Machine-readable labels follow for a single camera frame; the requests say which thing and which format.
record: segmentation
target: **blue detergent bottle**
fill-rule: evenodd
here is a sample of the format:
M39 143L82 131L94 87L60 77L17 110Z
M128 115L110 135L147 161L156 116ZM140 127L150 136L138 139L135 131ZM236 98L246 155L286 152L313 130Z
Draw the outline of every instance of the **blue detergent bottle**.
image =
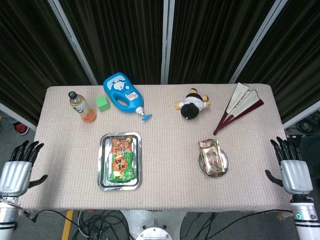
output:
M136 112L142 115L143 121L152 117L152 114L145 115L144 99L123 73L117 72L104 80L103 89L118 109L128 113ZM126 103L126 105L119 103L118 100Z

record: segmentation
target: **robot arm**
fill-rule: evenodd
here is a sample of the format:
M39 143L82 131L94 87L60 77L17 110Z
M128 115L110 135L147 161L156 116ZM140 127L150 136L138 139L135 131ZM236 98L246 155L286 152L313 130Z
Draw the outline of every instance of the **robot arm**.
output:
M32 167L39 150L44 144L35 141L25 151L29 141L17 146L9 161L4 164L0 178L0 239L9 240L16 225L19 209L29 217L29 213L19 206L18 199L29 188L43 183L48 175L30 181Z
M269 170L265 170L268 179L274 184L283 187L292 195L290 205L293 219L300 240L320 239L320 223L313 199L307 197L313 190L309 169L305 161L302 161L299 147L291 145L280 137L270 140L274 147L278 160L281 178L272 176Z

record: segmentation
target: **red fan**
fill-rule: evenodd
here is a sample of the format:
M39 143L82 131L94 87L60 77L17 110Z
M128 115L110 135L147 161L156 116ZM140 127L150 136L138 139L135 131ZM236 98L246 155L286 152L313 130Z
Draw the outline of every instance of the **red fan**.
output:
M242 83L236 85L228 106L226 107L218 126L214 130L213 135L216 135L218 131L232 123L234 120L241 118L264 104L258 97L257 91L249 88L249 86Z

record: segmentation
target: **table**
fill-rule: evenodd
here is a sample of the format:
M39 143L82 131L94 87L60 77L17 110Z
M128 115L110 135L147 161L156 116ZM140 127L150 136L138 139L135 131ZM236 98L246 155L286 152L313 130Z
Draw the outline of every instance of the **table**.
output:
M31 180L47 180L20 200L27 209L115 209L193 212L289 209L290 196L270 182L280 170L270 139L285 138L270 86L252 84L264 105L236 120L215 136L229 158L228 172L218 178L198 169L198 141L213 131L232 96L235 84L137 85L144 98L146 122L113 104L104 112L95 98L102 86L52 86L47 89L35 140L44 143ZM174 109L190 88L207 94L212 105L197 118L184 119ZM69 106L68 92L86 97L96 120L83 122ZM107 133L137 132L142 139L142 184L136 190L103 192L98 188L100 138Z

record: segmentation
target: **plush doll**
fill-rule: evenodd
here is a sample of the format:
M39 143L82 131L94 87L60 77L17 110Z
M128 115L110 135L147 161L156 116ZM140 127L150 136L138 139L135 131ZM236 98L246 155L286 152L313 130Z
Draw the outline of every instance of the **plush doll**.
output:
M180 110L181 115L187 119L194 119L198 113L211 105L207 95L201 97L198 91L191 88L189 94L185 97L183 102L176 102L174 108Z

